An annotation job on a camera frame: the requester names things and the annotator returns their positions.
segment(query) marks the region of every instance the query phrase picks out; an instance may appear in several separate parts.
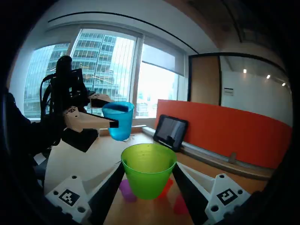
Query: wooden desk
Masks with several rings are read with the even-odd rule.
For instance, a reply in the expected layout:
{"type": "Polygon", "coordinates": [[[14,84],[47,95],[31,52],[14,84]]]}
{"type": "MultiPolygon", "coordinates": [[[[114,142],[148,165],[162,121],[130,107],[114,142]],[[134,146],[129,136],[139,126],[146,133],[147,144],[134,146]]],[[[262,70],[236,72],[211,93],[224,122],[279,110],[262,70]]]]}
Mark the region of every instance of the wooden desk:
{"type": "MultiPolygon", "coordinates": [[[[106,171],[120,161],[122,151],[128,146],[153,143],[153,139],[144,133],[134,133],[133,135],[127,142],[115,141],[110,136],[99,137],[86,153],[61,142],[52,149],[48,160],[45,194],[70,175],[76,174],[82,180],[89,180],[106,171]]],[[[224,172],[181,153],[176,153],[176,155],[178,162],[208,176],[215,177],[220,173],[226,173],[249,193],[263,190],[267,183],[224,172]]],[[[118,190],[104,224],[193,224],[189,214],[176,215],[173,212],[173,206],[179,193],[180,190],[174,182],[167,198],[138,199],[135,203],[127,203],[118,190]]]]}

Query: purple plastic cup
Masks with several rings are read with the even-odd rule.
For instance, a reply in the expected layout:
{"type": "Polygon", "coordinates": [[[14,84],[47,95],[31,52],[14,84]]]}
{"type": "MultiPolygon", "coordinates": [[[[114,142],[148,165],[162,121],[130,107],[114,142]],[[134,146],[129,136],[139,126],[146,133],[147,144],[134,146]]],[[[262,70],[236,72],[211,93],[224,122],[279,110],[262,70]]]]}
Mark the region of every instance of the purple plastic cup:
{"type": "Polygon", "coordinates": [[[120,183],[119,189],[120,189],[125,201],[127,201],[129,203],[133,203],[137,200],[137,197],[131,191],[128,180],[122,180],[120,183]]]}

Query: glass building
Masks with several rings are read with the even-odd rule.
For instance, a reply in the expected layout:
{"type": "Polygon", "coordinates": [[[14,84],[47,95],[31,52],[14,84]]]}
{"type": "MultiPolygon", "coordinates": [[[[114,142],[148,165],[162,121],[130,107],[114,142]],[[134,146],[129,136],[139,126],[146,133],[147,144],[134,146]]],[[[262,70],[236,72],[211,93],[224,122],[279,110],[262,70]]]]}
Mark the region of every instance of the glass building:
{"type": "MultiPolygon", "coordinates": [[[[34,51],[27,74],[24,115],[40,118],[39,88],[42,79],[55,73],[57,60],[68,51],[69,43],[47,46],[34,51]]],[[[114,101],[128,101],[135,37],[123,38],[102,30],[83,29],[71,51],[72,69],[82,69],[88,90],[106,94],[114,101]]],[[[43,84],[45,91],[48,83],[43,84]]],[[[101,114],[101,109],[87,112],[101,114]]]]}

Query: orange partition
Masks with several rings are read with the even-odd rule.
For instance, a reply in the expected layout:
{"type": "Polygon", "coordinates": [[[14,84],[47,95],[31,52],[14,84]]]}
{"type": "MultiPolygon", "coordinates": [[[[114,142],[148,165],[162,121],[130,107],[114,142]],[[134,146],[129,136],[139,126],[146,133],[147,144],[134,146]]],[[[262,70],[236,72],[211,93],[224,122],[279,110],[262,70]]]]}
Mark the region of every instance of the orange partition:
{"type": "Polygon", "coordinates": [[[292,128],[252,112],[195,102],[158,100],[156,126],[165,114],[187,120],[184,141],[261,167],[277,168],[289,146],[292,128]]]}

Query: blue plastic cup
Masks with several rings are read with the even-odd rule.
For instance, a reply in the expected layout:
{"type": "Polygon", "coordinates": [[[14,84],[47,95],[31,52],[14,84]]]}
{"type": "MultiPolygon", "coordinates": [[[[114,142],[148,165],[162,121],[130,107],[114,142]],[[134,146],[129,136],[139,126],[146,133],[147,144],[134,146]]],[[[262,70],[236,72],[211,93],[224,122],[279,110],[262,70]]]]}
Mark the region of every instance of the blue plastic cup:
{"type": "Polygon", "coordinates": [[[134,104],[130,102],[110,102],[102,107],[102,112],[105,117],[119,121],[118,128],[108,129],[113,139],[123,141],[129,138],[131,133],[134,104]],[[115,110],[118,105],[128,107],[128,112],[115,110]]]}

